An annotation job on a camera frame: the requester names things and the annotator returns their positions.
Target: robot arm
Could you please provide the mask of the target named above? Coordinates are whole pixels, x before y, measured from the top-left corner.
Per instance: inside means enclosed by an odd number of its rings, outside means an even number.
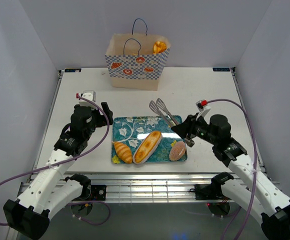
[[[95,92],[80,94],[81,97],[95,101]],[[101,106],[113,124],[113,112],[106,102]],[[66,184],[52,193],[68,168],[74,164],[69,161],[55,165],[64,160],[79,156],[87,147],[88,140],[96,128],[107,125],[106,119],[90,103],[79,100],[75,105],[70,123],[61,131],[45,166],[48,169],[39,172],[28,188],[15,201],[8,200],[4,207],[7,223],[10,227],[31,239],[39,239],[47,230],[52,217],[70,201],[89,194],[91,180],[80,174],[67,179]]]
[[[212,151],[216,158],[237,174],[249,189],[252,189],[255,170],[251,158],[243,146],[232,138],[228,119],[216,114],[211,116],[210,122],[207,124],[204,116],[211,109],[207,105],[207,101],[201,100],[196,105],[199,109],[198,113],[188,115],[183,123],[173,126],[171,129],[184,139],[189,147],[195,144],[193,141],[195,137],[212,144]],[[268,239],[289,240],[290,197],[278,190],[262,172],[258,171],[256,176],[252,216],[261,223],[261,228]],[[234,180],[230,177],[220,179],[221,181],[214,181],[218,186],[213,186],[211,189],[221,191],[221,194],[247,209],[251,193],[244,190],[242,186],[238,187],[237,184],[233,184]]]

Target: teal tray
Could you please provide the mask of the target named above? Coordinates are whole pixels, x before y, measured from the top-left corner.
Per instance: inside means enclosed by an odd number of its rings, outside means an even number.
[[[181,123],[181,116],[174,116]],[[187,160],[187,152],[178,161],[170,161],[169,155],[172,146],[182,139],[174,133],[160,116],[133,116],[117,117],[113,123],[112,141],[121,142],[130,147],[134,155],[146,136],[153,132],[160,131],[163,135],[156,151],[145,162],[147,163],[175,163]],[[116,155],[114,145],[111,147],[111,161],[114,164],[126,164]]]

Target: cable clip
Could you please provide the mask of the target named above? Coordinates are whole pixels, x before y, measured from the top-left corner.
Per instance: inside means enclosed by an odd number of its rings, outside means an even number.
[[[250,174],[253,175],[254,173],[261,172],[262,170],[257,166],[257,169],[250,170]]]

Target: tongs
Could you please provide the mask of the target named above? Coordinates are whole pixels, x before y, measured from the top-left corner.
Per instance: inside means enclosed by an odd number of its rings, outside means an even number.
[[[170,113],[170,111],[167,109],[165,103],[162,101],[162,99],[158,98],[156,100],[156,103],[152,100],[149,103],[149,108],[157,115],[161,116],[161,118],[167,123],[168,126],[176,126],[179,124],[179,122],[173,117],[173,115]],[[171,119],[168,120],[167,117],[164,116],[164,114],[160,111],[160,109],[165,112]]]

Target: paper bag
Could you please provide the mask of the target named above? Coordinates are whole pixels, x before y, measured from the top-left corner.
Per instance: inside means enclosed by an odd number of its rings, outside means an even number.
[[[132,33],[114,34],[110,40],[105,59],[111,84],[119,88],[157,91],[171,44],[164,36],[147,34],[147,25],[145,34],[134,33],[134,25]],[[153,54],[157,41],[164,42],[166,50]]]

